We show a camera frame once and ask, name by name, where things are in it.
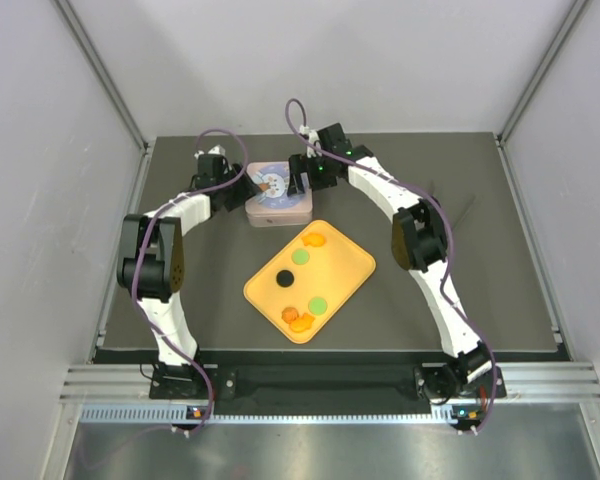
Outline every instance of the white wall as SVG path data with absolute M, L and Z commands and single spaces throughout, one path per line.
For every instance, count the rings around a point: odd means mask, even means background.
M 144 135 L 498 131 L 571 0 L 72 0 Z
M 0 2 L 0 479 L 41 469 L 139 158 L 51 2 Z
M 566 327 L 600 376 L 600 0 L 509 144 Z

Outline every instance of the pink box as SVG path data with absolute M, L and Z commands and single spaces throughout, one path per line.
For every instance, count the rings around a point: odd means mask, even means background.
M 313 202 L 306 175 L 307 193 L 287 196 L 289 165 L 286 162 L 256 162 L 247 166 L 247 174 L 260 186 L 262 193 L 245 204 L 249 223 L 254 227 L 305 225 L 311 221 Z

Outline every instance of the black circle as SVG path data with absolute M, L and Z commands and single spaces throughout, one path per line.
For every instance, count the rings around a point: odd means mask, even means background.
M 287 288 L 293 285 L 293 273 L 289 270 L 280 270 L 276 275 L 276 282 L 281 287 Z

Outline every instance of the dark gray work surface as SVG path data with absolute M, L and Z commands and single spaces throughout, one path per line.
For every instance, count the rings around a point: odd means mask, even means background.
M 499 351 L 554 351 L 551 321 L 493 136 L 471 134 L 351 135 L 397 178 L 431 189 L 455 230 L 453 281 L 468 315 Z M 302 151 L 288 135 L 244 137 L 252 161 L 283 161 Z M 239 149 L 216 137 L 230 159 Z M 195 169 L 193 137 L 159 138 L 140 202 L 149 211 L 186 188 Z M 424 296 L 390 251 L 391 225 L 362 193 L 344 182 L 314 193 L 314 219 L 330 222 L 373 255 L 377 268 L 325 327 L 295 345 L 243 296 L 245 282 L 302 227 L 253 228 L 243 208 L 222 212 L 185 238 L 181 297 L 189 329 L 206 349 L 439 350 Z M 155 348 L 149 329 L 118 289 L 105 348 Z
M 146 428 L 80 424 L 65 479 L 600 479 L 577 405 L 496 405 L 476 438 L 446 425 L 209 425 L 116 452 Z

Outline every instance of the wall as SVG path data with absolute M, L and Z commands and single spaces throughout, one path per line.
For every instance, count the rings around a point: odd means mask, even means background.
M 571 0 L 73 0 L 144 135 L 497 131 Z
M 569 336 L 600 376 L 600 0 L 509 143 Z
M 0 479 L 42 467 L 139 158 L 52 3 L 0 2 Z

